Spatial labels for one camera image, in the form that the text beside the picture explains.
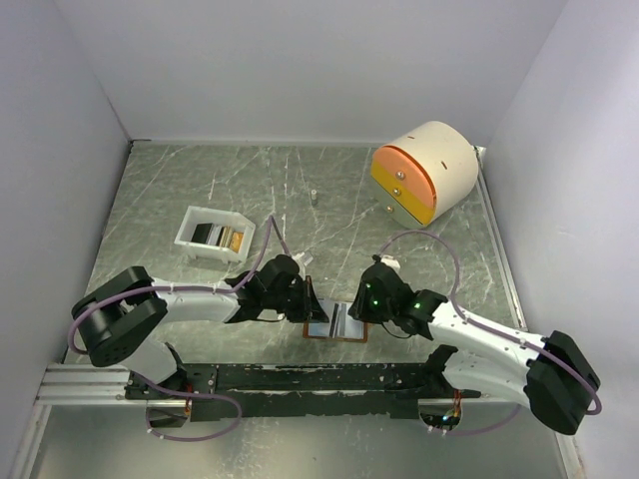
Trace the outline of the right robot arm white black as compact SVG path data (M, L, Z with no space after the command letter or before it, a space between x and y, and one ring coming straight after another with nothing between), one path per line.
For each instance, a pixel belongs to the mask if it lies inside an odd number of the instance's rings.
M361 275L349 315L392 322L409 335L452 347L445 362L423 373L425 389L442 397L472 390L528 408L563 435L577 432L600 380L574 339L512 329L454 304L437 292L412 290L390 266L376 262Z

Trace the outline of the white card tray box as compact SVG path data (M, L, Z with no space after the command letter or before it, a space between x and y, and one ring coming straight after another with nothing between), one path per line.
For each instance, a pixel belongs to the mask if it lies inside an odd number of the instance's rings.
M255 231L240 213L188 206L174 245L190 258L243 263Z

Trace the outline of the brown leather card holder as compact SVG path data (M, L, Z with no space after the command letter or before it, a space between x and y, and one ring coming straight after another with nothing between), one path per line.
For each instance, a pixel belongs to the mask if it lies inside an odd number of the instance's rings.
M304 324L303 338L329 341L366 343L368 325L353 318L349 313L351 302L321 299L319 301L328 322Z

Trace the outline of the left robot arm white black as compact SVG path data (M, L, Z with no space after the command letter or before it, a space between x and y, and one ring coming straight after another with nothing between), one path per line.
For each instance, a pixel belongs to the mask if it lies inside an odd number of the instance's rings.
M175 347L153 338L159 325L259 321L266 311L292 323L328 321L311 278L286 254L213 285L170 283L131 266L73 306L68 338L82 339L76 351L93 366L122 365L173 398L186 390L187 372Z

